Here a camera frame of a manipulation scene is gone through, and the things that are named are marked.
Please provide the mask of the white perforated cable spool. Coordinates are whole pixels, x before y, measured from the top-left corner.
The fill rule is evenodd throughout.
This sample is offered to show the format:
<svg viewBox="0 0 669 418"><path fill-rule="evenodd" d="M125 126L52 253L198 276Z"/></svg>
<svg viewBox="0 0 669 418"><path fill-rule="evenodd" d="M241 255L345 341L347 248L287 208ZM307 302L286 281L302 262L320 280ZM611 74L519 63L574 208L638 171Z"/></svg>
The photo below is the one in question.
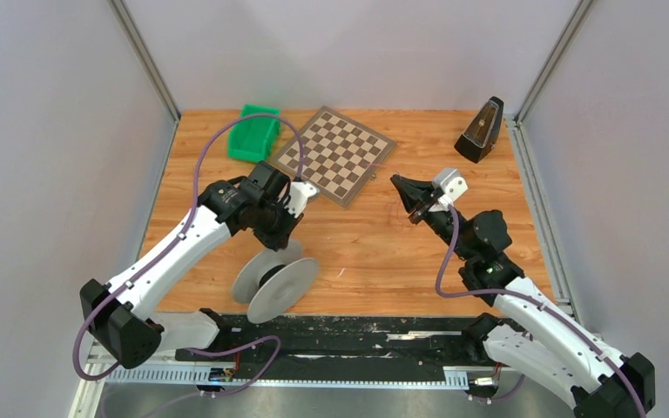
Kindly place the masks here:
<svg viewBox="0 0 669 418"><path fill-rule="evenodd" d="M233 299L247 305L247 319L261 324L283 315L314 284L319 263L305 258L292 239L279 251L264 249L240 271L233 283Z"/></svg>

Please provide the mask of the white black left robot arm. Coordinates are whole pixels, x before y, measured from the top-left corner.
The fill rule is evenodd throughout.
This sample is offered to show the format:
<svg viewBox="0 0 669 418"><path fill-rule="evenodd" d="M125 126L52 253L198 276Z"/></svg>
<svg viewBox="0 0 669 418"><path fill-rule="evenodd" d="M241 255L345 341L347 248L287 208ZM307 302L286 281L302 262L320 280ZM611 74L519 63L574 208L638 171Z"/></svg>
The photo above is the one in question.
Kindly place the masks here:
<svg viewBox="0 0 669 418"><path fill-rule="evenodd" d="M89 280L79 292L87 331L125 369L158 351L199 349L211 361L228 356L231 336L209 311L157 313L175 284L211 251L251 229L270 253L290 262L290 238L317 188L267 162L247 176L218 180L194 195L185 217L153 249L105 284Z"/></svg>

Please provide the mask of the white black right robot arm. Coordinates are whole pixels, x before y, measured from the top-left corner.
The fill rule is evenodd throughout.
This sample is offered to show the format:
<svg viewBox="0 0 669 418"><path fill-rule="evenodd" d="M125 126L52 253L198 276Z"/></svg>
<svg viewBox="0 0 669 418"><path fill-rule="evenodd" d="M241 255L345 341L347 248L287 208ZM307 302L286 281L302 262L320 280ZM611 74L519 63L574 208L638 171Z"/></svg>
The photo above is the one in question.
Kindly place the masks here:
<svg viewBox="0 0 669 418"><path fill-rule="evenodd" d="M467 190L455 169L431 181L390 179L409 221L423 222L448 246L435 281L446 299L477 297L484 313L463 338L466 358L512 367L562 400L576 417L645 417L656 404L655 367L623 354L552 302L505 250L512 239L499 210L465 218L455 206ZM521 330L507 324L513 320Z"/></svg>

